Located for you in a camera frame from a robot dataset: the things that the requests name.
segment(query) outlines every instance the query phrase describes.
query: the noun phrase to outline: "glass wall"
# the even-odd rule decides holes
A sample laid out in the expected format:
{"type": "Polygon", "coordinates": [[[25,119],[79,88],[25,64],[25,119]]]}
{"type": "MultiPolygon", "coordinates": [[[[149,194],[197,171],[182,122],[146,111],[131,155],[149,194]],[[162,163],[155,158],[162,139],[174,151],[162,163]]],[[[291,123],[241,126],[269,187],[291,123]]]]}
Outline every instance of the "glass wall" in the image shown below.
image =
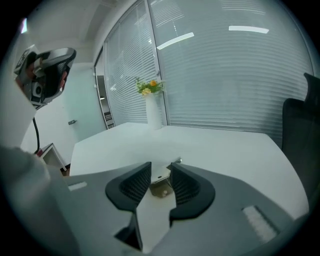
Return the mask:
{"type": "Polygon", "coordinates": [[[300,30],[275,0],[138,1],[105,49],[115,125],[147,122],[135,78],[156,79],[159,65],[168,125],[265,133],[279,146],[283,103],[304,100],[304,73],[314,74],[300,30]]]}
{"type": "Polygon", "coordinates": [[[90,66],[74,65],[61,96],[68,120],[76,121],[69,127],[77,142],[106,130],[97,101],[97,89],[93,86],[96,83],[93,72],[90,66]]]}
{"type": "Polygon", "coordinates": [[[266,133],[304,100],[312,66],[276,1],[148,0],[171,125],[266,133]]]}

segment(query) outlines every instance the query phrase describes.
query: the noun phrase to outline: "white vase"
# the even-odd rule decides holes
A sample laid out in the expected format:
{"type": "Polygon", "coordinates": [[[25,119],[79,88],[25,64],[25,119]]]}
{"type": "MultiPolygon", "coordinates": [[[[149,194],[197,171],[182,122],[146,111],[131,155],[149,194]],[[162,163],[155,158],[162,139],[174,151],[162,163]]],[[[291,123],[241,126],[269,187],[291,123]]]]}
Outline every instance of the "white vase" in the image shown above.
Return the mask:
{"type": "Polygon", "coordinates": [[[156,97],[153,93],[148,93],[144,96],[146,118],[150,130],[158,130],[162,127],[161,117],[156,102],[156,97]]]}

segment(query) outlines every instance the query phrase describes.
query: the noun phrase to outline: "black chair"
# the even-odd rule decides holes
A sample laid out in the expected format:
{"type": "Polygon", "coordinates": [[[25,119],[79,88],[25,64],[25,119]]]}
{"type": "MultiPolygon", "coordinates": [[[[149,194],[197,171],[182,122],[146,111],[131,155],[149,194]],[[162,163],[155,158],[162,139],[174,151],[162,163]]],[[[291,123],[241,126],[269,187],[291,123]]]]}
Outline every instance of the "black chair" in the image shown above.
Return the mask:
{"type": "Polygon", "coordinates": [[[288,98],[282,109],[282,151],[298,174],[310,207],[320,191],[320,79],[304,74],[305,101],[288,98]]]}

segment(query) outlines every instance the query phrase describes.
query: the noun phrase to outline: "glass door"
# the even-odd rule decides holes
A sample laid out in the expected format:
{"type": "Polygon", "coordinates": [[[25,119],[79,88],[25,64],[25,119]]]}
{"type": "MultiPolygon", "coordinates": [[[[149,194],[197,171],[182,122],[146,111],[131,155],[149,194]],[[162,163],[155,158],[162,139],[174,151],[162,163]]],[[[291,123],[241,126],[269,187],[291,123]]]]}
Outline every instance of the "glass door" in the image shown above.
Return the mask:
{"type": "Polygon", "coordinates": [[[104,63],[103,63],[103,55],[102,51],[100,52],[95,68],[95,78],[96,78],[96,89],[98,93],[99,103],[101,107],[101,113],[103,115],[103,119],[105,122],[105,126],[107,129],[110,129],[115,126],[114,120],[112,118],[112,114],[109,108],[107,90],[105,85],[105,71],[104,71],[104,63]]]}

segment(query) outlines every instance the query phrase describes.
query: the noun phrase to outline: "green leaves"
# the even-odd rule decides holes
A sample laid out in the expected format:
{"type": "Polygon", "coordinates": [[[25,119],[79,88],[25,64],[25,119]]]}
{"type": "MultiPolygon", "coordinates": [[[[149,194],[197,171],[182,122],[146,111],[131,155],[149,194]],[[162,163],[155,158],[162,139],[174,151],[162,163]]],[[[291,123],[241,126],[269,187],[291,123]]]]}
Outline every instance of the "green leaves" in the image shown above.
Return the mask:
{"type": "Polygon", "coordinates": [[[163,82],[157,82],[155,80],[151,80],[150,82],[146,83],[144,81],[141,81],[139,77],[136,77],[135,84],[136,84],[137,91],[140,94],[142,94],[143,90],[146,88],[150,89],[152,94],[163,90],[163,88],[162,88],[163,82]]]}

